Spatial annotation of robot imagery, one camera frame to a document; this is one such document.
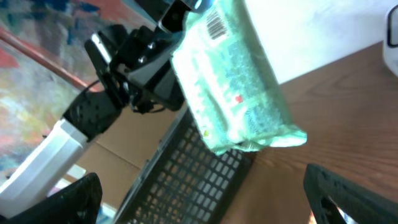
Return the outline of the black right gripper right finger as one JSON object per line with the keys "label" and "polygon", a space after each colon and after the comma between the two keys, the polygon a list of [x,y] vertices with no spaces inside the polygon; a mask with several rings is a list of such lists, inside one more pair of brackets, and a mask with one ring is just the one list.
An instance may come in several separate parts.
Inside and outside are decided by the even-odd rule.
{"label": "black right gripper right finger", "polygon": [[397,223],[397,203],[318,164],[308,164],[303,187],[317,223]]}

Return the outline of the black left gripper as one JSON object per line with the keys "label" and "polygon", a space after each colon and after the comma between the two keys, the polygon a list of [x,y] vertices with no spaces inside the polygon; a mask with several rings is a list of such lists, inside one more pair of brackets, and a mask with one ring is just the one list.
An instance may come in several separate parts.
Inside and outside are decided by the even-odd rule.
{"label": "black left gripper", "polygon": [[132,31],[121,24],[95,32],[84,47],[104,87],[101,107],[121,111],[131,106],[151,113],[155,105],[178,111],[184,96],[172,68],[172,56],[183,39],[183,19],[191,8],[173,1],[155,29],[140,26]]}

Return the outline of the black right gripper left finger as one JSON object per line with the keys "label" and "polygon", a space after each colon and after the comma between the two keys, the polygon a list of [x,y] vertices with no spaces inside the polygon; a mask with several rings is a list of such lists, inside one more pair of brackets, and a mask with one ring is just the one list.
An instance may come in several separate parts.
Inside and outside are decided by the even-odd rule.
{"label": "black right gripper left finger", "polygon": [[1,224],[95,224],[103,189],[100,178],[89,173],[29,209]]}

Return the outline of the light green tissue pack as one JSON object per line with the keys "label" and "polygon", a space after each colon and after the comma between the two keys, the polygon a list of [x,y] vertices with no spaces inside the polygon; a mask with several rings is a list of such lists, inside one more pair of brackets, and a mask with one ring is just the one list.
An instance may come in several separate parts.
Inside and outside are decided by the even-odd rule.
{"label": "light green tissue pack", "polygon": [[203,13],[188,13],[172,67],[201,139],[214,154],[307,142],[244,1],[215,1]]}

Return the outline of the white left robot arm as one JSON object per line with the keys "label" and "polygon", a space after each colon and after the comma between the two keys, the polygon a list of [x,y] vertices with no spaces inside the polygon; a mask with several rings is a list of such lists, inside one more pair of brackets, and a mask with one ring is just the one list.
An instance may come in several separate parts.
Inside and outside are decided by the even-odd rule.
{"label": "white left robot arm", "polygon": [[102,91],[83,90],[50,134],[1,186],[1,215],[14,217],[41,202],[91,143],[130,106],[135,113],[177,111],[184,102],[172,70],[172,54],[191,11],[174,1],[155,29],[107,26],[85,42]]}

